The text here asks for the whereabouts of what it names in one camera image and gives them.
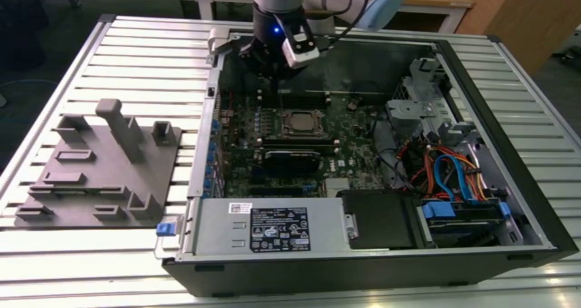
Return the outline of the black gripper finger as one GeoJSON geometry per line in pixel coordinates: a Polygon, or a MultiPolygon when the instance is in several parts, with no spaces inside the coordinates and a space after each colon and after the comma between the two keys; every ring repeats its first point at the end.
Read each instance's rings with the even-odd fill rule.
{"type": "Polygon", "coordinates": [[[268,82],[270,82],[268,90],[270,90],[271,104],[282,104],[282,93],[280,93],[282,80],[278,77],[270,77],[268,82]]]}

